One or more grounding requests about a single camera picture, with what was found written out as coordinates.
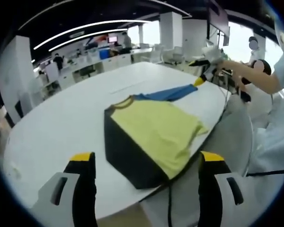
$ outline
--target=tv screen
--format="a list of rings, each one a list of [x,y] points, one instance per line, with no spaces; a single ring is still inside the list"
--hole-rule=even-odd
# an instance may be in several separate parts
[[[114,43],[118,41],[118,37],[117,36],[112,36],[108,38],[108,42],[109,43]]]
[[[227,12],[215,0],[208,0],[208,6],[211,25],[222,31],[226,37],[229,37]]]

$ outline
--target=person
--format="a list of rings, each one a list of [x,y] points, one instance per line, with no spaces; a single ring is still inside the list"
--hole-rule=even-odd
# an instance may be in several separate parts
[[[81,54],[81,50],[80,50],[80,49],[77,49],[77,53],[76,53],[76,54],[77,54],[77,58],[80,57],[80,56],[82,55],[82,54]]]
[[[268,94],[274,94],[284,88],[284,26],[277,18],[275,32],[283,51],[275,64],[275,71],[268,75],[238,62],[223,60],[217,66],[217,73],[222,68],[233,70],[233,79],[241,90],[245,91],[241,76]],[[284,99],[278,112],[266,129],[255,130],[255,145],[250,156],[248,172],[253,175],[284,174]]]
[[[251,49],[250,60],[247,63],[243,63],[243,62],[241,63],[250,66],[254,61],[260,59],[260,48],[258,45],[258,40],[254,36],[251,36],[248,41],[249,41],[249,47]]]
[[[53,59],[53,62],[55,62],[57,64],[58,70],[60,72],[60,70],[63,68],[63,58],[59,56],[59,54],[55,54],[55,58]]]
[[[228,60],[228,59],[229,59],[228,54],[226,54],[223,49],[221,49],[221,54],[222,54],[222,58],[223,58],[223,59],[225,59],[225,60]]]
[[[125,49],[132,49],[132,40],[128,36],[127,32],[123,32],[122,35],[124,35],[124,47]]]

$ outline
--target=person's arm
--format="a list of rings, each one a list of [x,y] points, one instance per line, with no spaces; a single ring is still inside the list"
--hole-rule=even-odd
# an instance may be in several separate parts
[[[274,94],[282,89],[278,77],[274,73],[267,75],[264,72],[260,72],[235,61],[223,61],[218,65],[218,69],[222,68],[233,70],[235,75],[241,75],[248,79],[251,83],[268,94]]]

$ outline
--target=white pillar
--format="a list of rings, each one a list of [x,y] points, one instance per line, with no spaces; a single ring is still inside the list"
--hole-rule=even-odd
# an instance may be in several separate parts
[[[165,49],[173,49],[183,45],[182,16],[170,12],[160,15],[160,38]]]
[[[139,25],[139,39],[140,39],[140,43],[143,43],[143,25]]]
[[[22,94],[30,94],[30,84],[35,79],[31,60],[29,38],[18,35],[0,56],[0,93],[15,124],[20,121],[15,105]]]
[[[266,52],[266,38],[254,33],[254,37],[257,38],[258,45],[259,45],[259,58],[265,59],[265,52]]]
[[[192,61],[193,56],[202,55],[207,32],[206,20],[183,20],[183,51],[187,61]]]

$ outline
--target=black cable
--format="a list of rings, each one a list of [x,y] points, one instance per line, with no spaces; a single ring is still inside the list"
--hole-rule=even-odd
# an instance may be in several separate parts
[[[276,175],[276,174],[284,174],[284,170],[276,170],[276,171],[263,172],[263,173],[253,173],[253,174],[247,174],[246,176],[269,176],[269,175]]]
[[[168,207],[168,214],[167,214],[169,227],[172,227],[172,221],[171,221],[172,197],[171,197],[171,193],[172,193],[172,191],[171,191],[171,183],[169,183],[169,207]]]
[[[225,96],[225,103],[224,103],[224,109],[223,109],[223,112],[225,111],[226,106],[227,106],[227,97],[228,97],[228,92],[229,92],[229,77],[227,76],[227,93],[226,93],[226,96]]]

